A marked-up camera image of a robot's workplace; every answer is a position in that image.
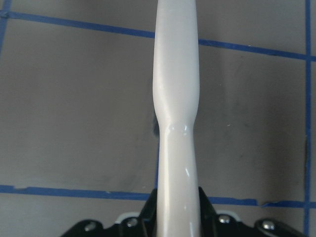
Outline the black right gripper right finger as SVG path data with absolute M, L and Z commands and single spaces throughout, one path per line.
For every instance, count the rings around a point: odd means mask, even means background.
M 217 213 L 202 187 L 198 188 L 203 237 L 301 237 L 293 227 L 273 218 L 259 219 L 253 227 L 231 214 Z

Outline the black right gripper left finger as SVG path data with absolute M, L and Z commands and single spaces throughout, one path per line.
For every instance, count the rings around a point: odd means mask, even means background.
M 83 220 L 62 236 L 64 237 L 155 237 L 157 222 L 157 189 L 152 190 L 137 217 L 125 217 L 118 224 L 104 228 L 96 220 Z

